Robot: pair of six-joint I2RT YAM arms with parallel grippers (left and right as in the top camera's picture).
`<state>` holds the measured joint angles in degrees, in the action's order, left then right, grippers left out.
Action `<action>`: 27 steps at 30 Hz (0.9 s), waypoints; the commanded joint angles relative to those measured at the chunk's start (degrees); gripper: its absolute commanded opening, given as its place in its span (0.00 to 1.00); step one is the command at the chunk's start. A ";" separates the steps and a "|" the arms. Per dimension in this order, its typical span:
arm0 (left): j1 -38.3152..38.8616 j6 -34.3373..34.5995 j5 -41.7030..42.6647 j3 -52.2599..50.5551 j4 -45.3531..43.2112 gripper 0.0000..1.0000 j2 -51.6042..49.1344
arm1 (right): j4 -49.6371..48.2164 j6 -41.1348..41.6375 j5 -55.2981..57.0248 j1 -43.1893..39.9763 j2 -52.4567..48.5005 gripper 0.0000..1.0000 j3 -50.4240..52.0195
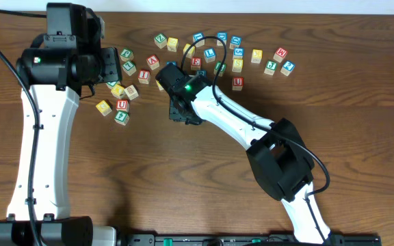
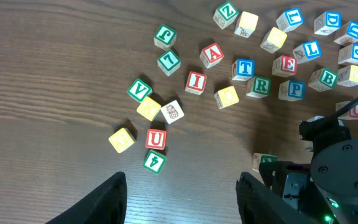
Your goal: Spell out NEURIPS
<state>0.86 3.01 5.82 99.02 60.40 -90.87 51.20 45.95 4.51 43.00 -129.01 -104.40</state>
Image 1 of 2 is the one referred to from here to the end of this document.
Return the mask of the red E block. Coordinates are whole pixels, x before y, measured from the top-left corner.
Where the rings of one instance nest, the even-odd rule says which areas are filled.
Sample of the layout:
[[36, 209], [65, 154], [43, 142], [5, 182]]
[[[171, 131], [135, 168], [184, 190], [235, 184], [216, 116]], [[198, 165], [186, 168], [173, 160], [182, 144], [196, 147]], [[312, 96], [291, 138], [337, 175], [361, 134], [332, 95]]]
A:
[[202, 60], [199, 57], [191, 58], [191, 70], [200, 70], [201, 69]]

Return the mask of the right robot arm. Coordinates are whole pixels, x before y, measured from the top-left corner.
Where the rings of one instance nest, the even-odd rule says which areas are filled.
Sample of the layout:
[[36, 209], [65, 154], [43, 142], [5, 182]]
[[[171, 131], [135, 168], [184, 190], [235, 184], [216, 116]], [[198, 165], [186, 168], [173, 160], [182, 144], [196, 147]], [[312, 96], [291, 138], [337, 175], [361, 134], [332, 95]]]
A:
[[160, 70], [156, 79], [180, 115], [194, 124], [214, 124], [245, 149], [256, 182], [283, 203], [297, 241], [330, 242], [330, 228], [314, 198], [318, 191], [312, 170], [321, 161], [289, 120], [262, 118], [231, 100], [215, 82], [202, 75], [191, 77], [173, 64]]

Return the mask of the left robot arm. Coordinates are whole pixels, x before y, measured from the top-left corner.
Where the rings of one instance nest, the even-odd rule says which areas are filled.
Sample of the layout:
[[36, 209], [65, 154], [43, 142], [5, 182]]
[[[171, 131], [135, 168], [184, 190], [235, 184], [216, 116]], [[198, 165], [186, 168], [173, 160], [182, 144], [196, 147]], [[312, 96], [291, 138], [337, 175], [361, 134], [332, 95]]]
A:
[[16, 186], [0, 245], [123, 245], [111, 226], [70, 213], [68, 156], [83, 87], [120, 81], [120, 58], [104, 48], [104, 22], [90, 8], [49, 3], [47, 32], [37, 36], [10, 70], [22, 91], [23, 138]]

